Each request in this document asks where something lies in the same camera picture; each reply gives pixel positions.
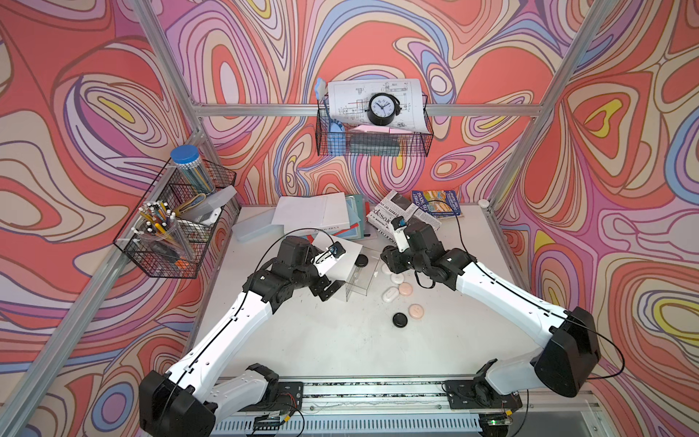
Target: black cable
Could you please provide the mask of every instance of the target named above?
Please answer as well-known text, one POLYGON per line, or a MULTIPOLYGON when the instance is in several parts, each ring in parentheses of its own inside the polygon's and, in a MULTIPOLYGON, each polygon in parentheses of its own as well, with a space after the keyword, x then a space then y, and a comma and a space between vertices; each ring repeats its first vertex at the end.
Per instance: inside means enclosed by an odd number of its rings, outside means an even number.
POLYGON ((527 389, 526 391, 526 410, 524 411, 524 419, 522 419, 522 423, 519 424, 519 428, 512 434, 510 437, 515 437, 519 432, 522 430, 522 427, 524 426, 524 422, 526 422, 526 417, 529 414, 529 390, 527 389))
POLYGON ((425 288, 425 289, 430 289, 430 288, 434 288, 435 285, 437 285, 437 283, 435 282, 435 280, 432 279, 432 285, 430 285, 429 287, 425 287, 424 285, 422 285, 422 284, 420 283, 420 278, 417 277, 417 270, 413 270, 412 272, 415 273, 415 280, 417 281, 417 284, 418 284, 420 287, 425 288))
POLYGON ((175 382, 175 386, 170 391, 170 396, 168 396, 168 398, 165 400, 165 405, 163 405, 163 410, 160 412, 160 419, 158 419, 158 426, 155 427, 156 431, 158 429, 160 429, 160 425, 163 424, 163 417, 165 417, 165 410, 167 410, 167 408, 168 408, 168 402, 170 402, 170 399, 173 397, 173 393, 175 393, 175 389, 178 387, 178 385, 180 385, 180 381, 182 380, 182 378, 185 377, 186 374, 187 374, 186 371, 182 372, 180 379, 178 379, 177 382, 175 382))
MULTIPOLYGON (((301 415, 301 420, 303 421, 303 422, 302 422, 302 425, 301 425, 301 432, 299 432, 299 433, 296 435, 296 437, 299 437, 301 434, 303 434, 303 432, 305 431, 305 417, 303 416, 303 413, 301 412, 301 410, 299 410, 297 407, 295 407, 295 406, 293 406, 293 405, 291 405, 291 404, 288 404, 288 403, 281 403, 281 402, 263 403, 263 404, 261 404, 261 405, 256 404, 256 406, 259 406, 260 408, 263 408, 263 406, 272 407, 272 406, 275 406, 275 405, 281 405, 281 406, 284 406, 284 407, 293 408, 295 411, 297 411, 297 412, 299 413, 299 415, 301 415)), ((284 421, 282 420, 278 425, 263 425, 263 426, 268 426, 268 427, 280 427, 280 428, 281 428, 283 425, 284 425, 284 421)))
MULTIPOLYGON (((260 258, 260 261, 257 263, 257 266, 255 267, 255 270, 254 270, 254 271, 257 271, 257 270, 260 268, 260 264, 262 264, 262 260, 264 259, 264 257, 267 256, 267 254, 269 253, 269 251, 272 250, 272 248, 275 246, 275 244, 279 243, 282 239, 288 237, 288 235, 290 235, 290 234, 292 234, 292 233, 294 233, 294 232, 298 232, 298 231, 319 231, 319 232, 322 232, 323 234, 327 235, 328 238, 330 238, 330 242, 331 242, 331 243, 332 243, 332 241, 333 241, 333 236, 330 235, 330 234, 328 234, 327 232, 325 232, 323 229, 318 229, 318 228, 298 228, 298 229, 294 229, 293 231, 289 231, 289 232, 285 233, 284 235, 282 235, 281 237, 277 238, 277 240, 276 240, 274 243, 272 243, 272 245, 271 245, 269 248, 267 248, 267 250, 265 251, 264 255, 262 255, 262 258, 260 258)), ((245 303, 245 300, 247 299, 247 292, 248 292, 248 291, 249 291, 249 290, 247 290, 247 289, 244 289, 244 290, 243 290, 243 293, 245 293, 245 296, 243 296, 243 301, 240 302, 240 308, 238 308, 238 310, 236 311, 236 313, 233 314, 233 317, 237 316, 238 313, 240 312, 240 310, 243 309, 243 304, 245 303)))
MULTIPOLYGON (((428 203, 429 203, 429 202, 443 203, 443 204, 445 204, 446 206, 448 206, 449 209, 452 210, 452 212, 453 212, 453 214, 454 214, 454 217, 456 218, 456 225, 459 227, 459 239, 461 240, 461 245, 463 246, 463 251, 466 252, 467 255, 470 255, 470 254, 468 253, 468 250, 466 249, 466 245, 463 243, 463 237, 462 237, 462 235, 461 235, 461 225, 459 224, 459 216, 456 214, 456 211, 454 211, 454 209, 452 208, 452 206, 449 205, 449 204, 448 204, 447 202, 445 202, 445 201, 441 201, 441 200, 430 200, 430 201, 428 201, 428 203)), ((605 379, 608 379, 608 378, 614 378, 614 377, 619 376, 619 375, 621 375, 621 374, 623 373, 624 369, 626 368, 626 358, 624 357, 624 354, 623 354, 623 352, 621 351, 621 349, 619 349, 619 346, 617 346, 613 341, 611 341, 610 339, 608 339, 608 338, 605 337, 604 335, 600 334, 599 332, 595 331, 594 329, 590 329, 589 327, 585 326, 585 325, 582 324, 582 323, 578 323, 578 322, 576 322, 576 321, 574 321, 574 320, 569 320, 567 317, 563 317, 562 315, 558 315, 558 314, 556 314, 556 313, 553 313, 551 310, 548 310, 548 309, 546 309, 546 308, 544 308, 544 307, 538 305, 536 302, 530 301, 530 300, 527 299, 526 297, 522 296, 520 293, 517 293, 517 292, 514 291, 513 289, 509 288, 507 285, 505 285, 505 284, 503 284, 503 283, 501 283, 501 282, 498 282, 495 278, 493 278, 493 277, 490 276, 488 273, 486 273, 486 271, 483 270, 483 269, 481 268, 481 266, 478 265, 477 262, 475 262, 474 264, 475 264, 475 266, 478 268, 478 270, 480 270, 488 279, 490 279, 490 281, 492 281, 493 283, 496 283, 496 284, 500 285, 502 288, 506 289, 507 291, 509 291, 510 293, 512 293, 512 294, 514 294, 515 296, 519 297, 520 299, 523 299, 524 301, 530 303, 531 305, 534 305, 536 308, 539 308, 541 311, 546 312, 546 314, 554 315, 554 316, 558 317, 559 319, 563 319, 563 320, 565 320, 565 321, 567 321, 567 322, 569 322, 569 323, 572 323, 572 324, 577 325, 577 326, 579 326, 579 327, 583 327, 583 328, 587 329, 588 331, 590 331, 591 333, 597 335, 598 337, 604 338, 610 345, 614 346, 614 349, 617 350, 617 352, 619 353, 619 356, 621 357, 621 368, 619 369, 619 371, 617 371, 616 373, 613 373, 612 375, 606 375, 606 376, 593 376, 592 378, 587 378, 588 380, 605 380, 605 379)))

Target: black wire basket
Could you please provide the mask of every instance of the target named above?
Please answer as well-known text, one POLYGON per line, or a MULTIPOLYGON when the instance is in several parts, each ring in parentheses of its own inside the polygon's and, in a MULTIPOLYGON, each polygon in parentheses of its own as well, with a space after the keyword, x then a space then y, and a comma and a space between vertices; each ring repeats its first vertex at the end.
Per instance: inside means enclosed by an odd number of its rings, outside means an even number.
POLYGON ((422 108, 425 125, 429 134, 410 132, 409 134, 350 132, 353 127, 330 118, 328 97, 318 102, 315 123, 315 143, 318 156, 357 156, 379 157, 426 157, 430 152, 434 133, 432 122, 427 116, 427 96, 422 108))
MULTIPOLYGON (((236 183, 236 173, 234 171, 228 170, 223 166, 214 164, 205 159, 202 159, 204 165, 211 175, 211 179, 214 182, 216 191, 224 189, 229 185, 234 185, 236 183)), ((164 172, 165 168, 171 164, 169 161, 160 170, 159 176, 164 172)), ((201 268, 201 263, 204 260, 206 251, 211 243, 211 238, 214 234, 214 229, 221 218, 221 215, 216 219, 216 222, 207 225, 201 223, 190 222, 189 220, 184 220, 178 218, 178 224, 183 230, 189 244, 194 252, 193 259, 184 259, 177 256, 172 250, 158 250, 157 245, 146 245, 142 240, 135 234, 130 234, 128 236, 128 243, 125 245, 120 245, 118 243, 121 240, 120 236, 124 231, 124 228, 131 223, 133 217, 138 214, 138 207, 143 204, 145 197, 151 191, 153 184, 145 192, 145 194, 140 198, 138 205, 132 210, 129 218, 124 222, 122 228, 119 230, 117 237, 114 239, 113 243, 119 250, 121 250, 126 256, 129 257, 131 261, 134 262, 143 272, 150 276, 151 278, 180 278, 180 279, 194 279, 199 274, 199 269, 201 268)), ((192 197, 196 196, 199 192, 196 188, 189 183, 187 178, 180 172, 179 169, 175 169, 170 180, 165 184, 163 191, 158 196, 158 200, 162 200, 168 203, 168 207, 171 209, 176 209, 179 205, 190 200, 192 197)))

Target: psychedelic wallpaper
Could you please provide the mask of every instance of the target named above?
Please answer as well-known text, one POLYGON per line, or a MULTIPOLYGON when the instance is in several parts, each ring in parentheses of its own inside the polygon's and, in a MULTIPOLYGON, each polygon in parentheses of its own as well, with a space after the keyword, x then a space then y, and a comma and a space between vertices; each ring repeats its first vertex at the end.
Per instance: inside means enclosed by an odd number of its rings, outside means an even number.
POLYGON ((246 203, 277 203, 280 196, 328 192, 364 194, 379 201, 392 189, 455 189, 474 202, 490 194, 529 117, 434 117, 449 127, 435 135, 427 157, 319 157, 315 117, 238 117, 205 123, 224 165, 238 172, 246 203))
MULTIPOLYGON (((124 2, 0 1, 0 404, 190 134, 124 2)), ((129 265, 24 436, 136 432, 134 394, 179 359, 226 241, 197 280, 129 265)))
MULTIPOLYGON (((316 78, 419 78, 434 103, 538 103, 583 1, 229 1, 154 4, 195 101, 315 103, 316 78)), ((488 197, 527 117, 435 117, 428 158, 319 158, 315 118, 203 121, 248 203, 391 189, 488 197)))
POLYGON ((698 59, 699 3, 620 0, 497 208, 532 291, 621 348, 592 384, 622 436, 699 436, 698 59))

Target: blue book cover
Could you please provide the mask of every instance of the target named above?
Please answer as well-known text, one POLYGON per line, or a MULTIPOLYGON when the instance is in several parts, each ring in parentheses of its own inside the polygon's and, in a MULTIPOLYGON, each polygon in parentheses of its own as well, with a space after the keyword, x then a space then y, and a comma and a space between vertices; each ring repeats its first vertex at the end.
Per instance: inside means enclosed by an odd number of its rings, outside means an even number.
POLYGON ((454 190, 413 191, 412 202, 433 217, 453 217, 454 213, 461 215, 461 207, 454 190), (449 205, 431 201, 442 201, 449 205))

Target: black bottle cap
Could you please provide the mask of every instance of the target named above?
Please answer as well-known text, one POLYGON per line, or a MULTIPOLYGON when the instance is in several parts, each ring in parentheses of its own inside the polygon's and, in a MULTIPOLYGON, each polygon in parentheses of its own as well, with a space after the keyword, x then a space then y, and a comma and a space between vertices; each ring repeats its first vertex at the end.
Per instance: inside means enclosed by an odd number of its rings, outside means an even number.
POLYGON ((394 314, 394 325, 398 328, 405 328, 408 324, 408 317, 403 313, 394 314))
POLYGON ((366 255, 359 254, 354 260, 354 265, 357 267, 365 267, 367 264, 369 264, 369 258, 366 255))

